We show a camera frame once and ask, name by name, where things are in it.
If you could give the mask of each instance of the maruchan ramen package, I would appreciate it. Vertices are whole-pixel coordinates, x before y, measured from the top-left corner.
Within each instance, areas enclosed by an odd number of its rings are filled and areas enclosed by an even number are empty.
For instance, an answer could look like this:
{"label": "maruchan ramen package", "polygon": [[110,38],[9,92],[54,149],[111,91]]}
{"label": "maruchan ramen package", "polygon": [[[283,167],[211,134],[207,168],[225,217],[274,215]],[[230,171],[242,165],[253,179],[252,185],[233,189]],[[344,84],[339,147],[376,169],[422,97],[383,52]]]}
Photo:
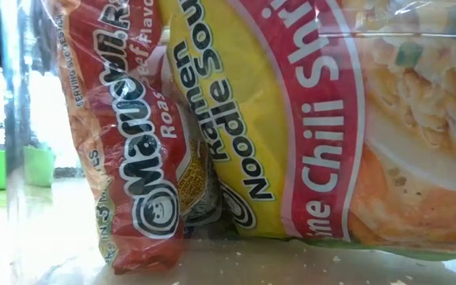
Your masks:
{"label": "maruchan ramen package", "polygon": [[184,222],[215,221],[221,208],[194,118],[162,93],[157,3],[67,0],[49,10],[101,253],[116,272],[171,268]]}
{"label": "maruchan ramen package", "polygon": [[456,252],[456,0],[161,0],[242,235]]}

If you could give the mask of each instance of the plastic wrapper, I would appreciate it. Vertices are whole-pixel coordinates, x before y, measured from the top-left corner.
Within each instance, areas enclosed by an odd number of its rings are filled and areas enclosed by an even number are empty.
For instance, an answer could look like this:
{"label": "plastic wrapper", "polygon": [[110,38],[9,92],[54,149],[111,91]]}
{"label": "plastic wrapper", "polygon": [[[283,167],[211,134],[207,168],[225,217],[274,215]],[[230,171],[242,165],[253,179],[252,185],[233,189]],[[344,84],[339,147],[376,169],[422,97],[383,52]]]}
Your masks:
{"label": "plastic wrapper", "polygon": [[220,200],[241,237],[456,253],[456,1],[41,4],[116,273]]}

